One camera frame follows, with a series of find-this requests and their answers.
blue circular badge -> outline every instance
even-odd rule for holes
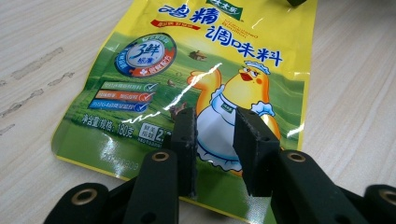
[[[114,64],[127,77],[153,77],[172,64],[176,53],[176,43],[170,35],[144,35],[126,46]]]

chicken essence seasoning bag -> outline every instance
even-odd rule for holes
[[[53,136],[56,156],[130,179],[161,148],[176,114],[197,113],[191,203],[272,223],[249,197],[233,150],[235,109],[257,113],[283,148],[301,149],[316,0],[135,0]]]

cartoon chicken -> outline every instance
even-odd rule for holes
[[[261,63],[245,61],[246,67],[226,84],[221,84],[221,73],[216,69],[204,76],[193,87],[201,90],[196,112],[198,115],[198,154],[203,161],[210,161],[224,171],[241,171],[242,167],[233,149],[235,109],[240,106],[254,111],[273,131],[278,139],[280,132],[269,103],[269,69]],[[193,71],[187,79],[203,72]]]

wood grain surface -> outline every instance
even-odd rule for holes
[[[55,159],[50,139],[131,2],[0,1],[0,223],[42,223],[74,186],[122,183]],[[319,0],[303,151],[358,194],[396,186],[395,77],[396,1]],[[241,223],[181,202],[180,223],[220,222]]]

green and yellow packaging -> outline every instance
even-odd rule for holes
[[[283,148],[301,149],[316,5],[135,0],[65,113],[53,152],[127,180],[172,133],[177,112],[194,106],[197,197],[183,200],[272,223],[269,199],[249,197],[240,176],[234,110],[256,112]]]

